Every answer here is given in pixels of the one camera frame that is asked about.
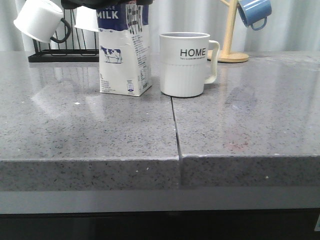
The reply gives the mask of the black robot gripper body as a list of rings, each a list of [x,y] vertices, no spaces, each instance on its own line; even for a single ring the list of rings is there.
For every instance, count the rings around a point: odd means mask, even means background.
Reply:
[[[61,0],[61,5],[66,10],[73,10],[82,6],[98,10],[112,5],[126,4],[129,2],[129,0]]]

